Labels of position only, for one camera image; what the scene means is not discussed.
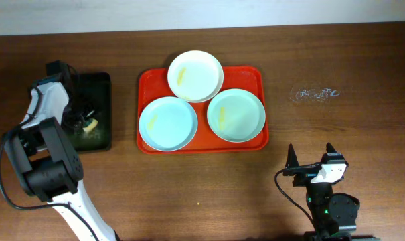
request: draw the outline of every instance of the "white wall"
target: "white wall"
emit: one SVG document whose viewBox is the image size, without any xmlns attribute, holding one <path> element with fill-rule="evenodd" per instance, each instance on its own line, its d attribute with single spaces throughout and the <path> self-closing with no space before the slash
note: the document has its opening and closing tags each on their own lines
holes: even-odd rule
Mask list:
<svg viewBox="0 0 405 241">
<path fill-rule="evenodd" d="M 0 0 L 0 35 L 405 21 L 405 0 Z"/>
</svg>

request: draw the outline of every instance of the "red tray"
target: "red tray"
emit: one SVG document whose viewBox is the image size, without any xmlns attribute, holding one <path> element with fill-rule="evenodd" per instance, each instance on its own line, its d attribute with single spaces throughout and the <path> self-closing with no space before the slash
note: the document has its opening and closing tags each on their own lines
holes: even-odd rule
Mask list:
<svg viewBox="0 0 405 241">
<path fill-rule="evenodd" d="M 262 75 L 252 66 L 226 66 L 223 67 L 224 81 L 220 91 L 239 88 L 256 95 L 266 109 L 264 102 Z M 175 96 L 168 86 L 168 69 L 152 69 L 144 72 L 140 77 L 138 96 L 138 117 L 150 102 L 165 96 Z M 140 150 L 147 154 L 170 154 L 170 153 L 207 153 L 224 151 L 255 151 L 263 148 L 269 140 L 268 120 L 262 131 L 253 139 L 243 143 L 231 143 L 219 138 L 211 130 L 207 121 L 207 108 L 209 101 L 203 103 L 190 103 L 196 111 L 198 124 L 195 137 L 180 150 L 164 152 L 158 151 L 146 144 L 137 131 L 137 145 Z"/>
</svg>

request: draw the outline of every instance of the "white plate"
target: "white plate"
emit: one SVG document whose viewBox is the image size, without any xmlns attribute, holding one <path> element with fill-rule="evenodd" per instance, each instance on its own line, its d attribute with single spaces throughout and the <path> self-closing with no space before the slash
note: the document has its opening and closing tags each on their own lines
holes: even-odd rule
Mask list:
<svg viewBox="0 0 405 241">
<path fill-rule="evenodd" d="M 211 54 L 199 50 L 184 52 L 168 69 L 168 85 L 173 93 L 188 102 L 213 98 L 223 84 L 223 68 Z"/>
<path fill-rule="evenodd" d="M 264 126 L 261 101 L 246 90 L 225 90 L 214 97 L 207 111 L 208 124 L 220 138 L 240 143 L 253 139 Z"/>
<path fill-rule="evenodd" d="M 195 136 L 195 110 L 184 100 L 163 97 L 150 103 L 141 113 L 140 135 L 158 151 L 175 151 L 186 146 Z"/>
</svg>

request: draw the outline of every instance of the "dark table surface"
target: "dark table surface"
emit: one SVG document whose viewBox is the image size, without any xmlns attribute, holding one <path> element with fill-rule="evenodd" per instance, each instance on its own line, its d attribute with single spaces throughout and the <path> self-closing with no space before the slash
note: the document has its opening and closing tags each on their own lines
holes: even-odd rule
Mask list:
<svg viewBox="0 0 405 241">
<path fill-rule="evenodd" d="M 136 145 L 138 77 L 187 50 L 263 77 L 270 131 L 261 151 L 146 155 Z M 112 148 L 81 154 L 92 202 L 123 240 L 243 240 L 312 230 L 274 186 L 287 145 L 302 164 L 330 141 L 348 160 L 334 187 L 360 199 L 355 234 L 405 240 L 405 23 L 302 25 L 185 31 L 0 37 L 0 136 L 24 117 L 27 87 L 44 64 L 63 60 L 112 80 Z M 330 88 L 327 101 L 293 102 L 299 90 Z M 7 160 L 10 196 L 27 197 Z M 280 184 L 301 205 L 305 189 Z M 75 240 L 53 209 L 20 212 L 0 195 L 0 240 Z"/>
</svg>

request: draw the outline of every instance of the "yellow mark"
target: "yellow mark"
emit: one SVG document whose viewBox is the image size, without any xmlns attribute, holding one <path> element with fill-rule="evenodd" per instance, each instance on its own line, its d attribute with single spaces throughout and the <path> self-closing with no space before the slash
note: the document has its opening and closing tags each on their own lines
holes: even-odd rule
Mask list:
<svg viewBox="0 0 405 241">
<path fill-rule="evenodd" d="M 183 77 L 184 77 L 184 72 L 186 71 L 186 67 L 182 68 L 180 70 L 180 73 L 178 73 L 178 79 L 177 79 L 177 85 L 181 86 L 183 84 Z"/>
<path fill-rule="evenodd" d="M 153 118 L 149 121 L 149 124 L 147 124 L 147 128 L 149 131 L 153 129 L 153 125 L 155 124 L 155 121 L 157 119 L 157 114 L 153 116 Z"/>
<path fill-rule="evenodd" d="M 219 128 L 220 130 L 224 130 L 224 107 L 220 108 L 220 115 L 218 117 L 218 124 L 219 124 Z"/>
</svg>

